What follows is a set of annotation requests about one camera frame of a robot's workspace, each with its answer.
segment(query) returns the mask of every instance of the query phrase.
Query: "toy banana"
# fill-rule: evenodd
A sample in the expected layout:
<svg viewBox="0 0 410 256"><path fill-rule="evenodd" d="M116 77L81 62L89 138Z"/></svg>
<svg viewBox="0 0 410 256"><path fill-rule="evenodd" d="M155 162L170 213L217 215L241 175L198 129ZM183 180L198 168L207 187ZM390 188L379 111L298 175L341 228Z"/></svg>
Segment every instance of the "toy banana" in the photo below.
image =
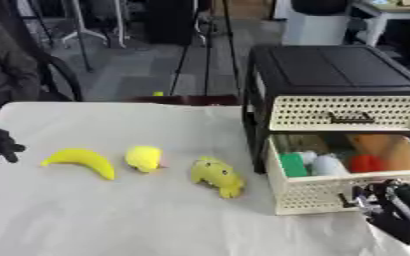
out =
<svg viewBox="0 0 410 256"><path fill-rule="evenodd" d="M194 183L208 182L219 188L223 198L237 197L244 187L244 180L233 170L233 167L214 157L201 157L191 169L191 179Z"/></svg>
<svg viewBox="0 0 410 256"><path fill-rule="evenodd" d="M52 163L84 165L107 180L115 179L115 170L112 164L105 157L88 149L67 148L60 150L44 160L41 165L48 166Z"/></svg>

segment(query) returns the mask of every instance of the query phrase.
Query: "person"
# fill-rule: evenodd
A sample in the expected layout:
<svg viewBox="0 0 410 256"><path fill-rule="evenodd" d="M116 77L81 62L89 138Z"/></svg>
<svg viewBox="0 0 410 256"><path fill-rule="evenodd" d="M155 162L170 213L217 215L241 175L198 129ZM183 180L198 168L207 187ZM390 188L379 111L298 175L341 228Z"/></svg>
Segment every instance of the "person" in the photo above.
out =
<svg viewBox="0 0 410 256"><path fill-rule="evenodd" d="M39 94L36 61L0 25L0 108L12 101L37 101Z"/></svg>

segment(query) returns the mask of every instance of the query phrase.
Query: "drawer handle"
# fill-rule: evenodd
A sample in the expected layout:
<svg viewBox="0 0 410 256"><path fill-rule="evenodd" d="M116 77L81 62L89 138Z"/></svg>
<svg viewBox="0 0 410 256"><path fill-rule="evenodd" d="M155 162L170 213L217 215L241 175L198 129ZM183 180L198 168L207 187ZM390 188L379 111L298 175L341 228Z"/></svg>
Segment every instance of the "drawer handle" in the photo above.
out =
<svg viewBox="0 0 410 256"><path fill-rule="evenodd" d="M368 113L362 112L362 118L341 118L333 112L328 112L332 124L373 124L375 119Z"/></svg>

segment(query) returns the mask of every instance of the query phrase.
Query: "green toy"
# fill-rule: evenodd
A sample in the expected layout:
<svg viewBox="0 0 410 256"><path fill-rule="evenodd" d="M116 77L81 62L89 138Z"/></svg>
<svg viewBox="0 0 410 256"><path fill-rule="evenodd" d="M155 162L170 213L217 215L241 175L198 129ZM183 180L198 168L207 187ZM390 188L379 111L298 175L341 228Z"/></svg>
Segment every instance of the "green toy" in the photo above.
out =
<svg viewBox="0 0 410 256"><path fill-rule="evenodd" d="M203 156L197 160L191 169L191 179L194 183L203 180L218 187L223 198L239 196L244 187L244 180L233 167L214 157Z"/></svg>

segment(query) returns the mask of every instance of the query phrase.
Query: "yellow toy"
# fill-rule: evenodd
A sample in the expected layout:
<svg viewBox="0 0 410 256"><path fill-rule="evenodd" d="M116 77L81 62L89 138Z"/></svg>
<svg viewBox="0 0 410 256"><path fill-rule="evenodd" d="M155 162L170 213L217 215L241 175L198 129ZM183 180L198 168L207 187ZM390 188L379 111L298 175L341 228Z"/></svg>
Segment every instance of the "yellow toy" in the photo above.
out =
<svg viewBox="0 0 410 256"><path fill-rule="evenodd" d="M202 180L219 188L223 198L237 197L241 194L244 181L233 170L233 167L214 157L201 157L191 169L194 183Z"/></svg>
<svg viewBox="0 0 410 256"><path fill-rule="evenodd" d="M41 165L48 166L52 163L85 165L107 180L115 179L115 170L109 160L88 149L67 148L60 150L44 160Z"/></svg>
<svg viewBox="0 0 410 256"><path fill-rule="evenodd" d="M162 150L150 146L137 146L126 154L126 162L141 172L153 172L159 169Z"/></svg>

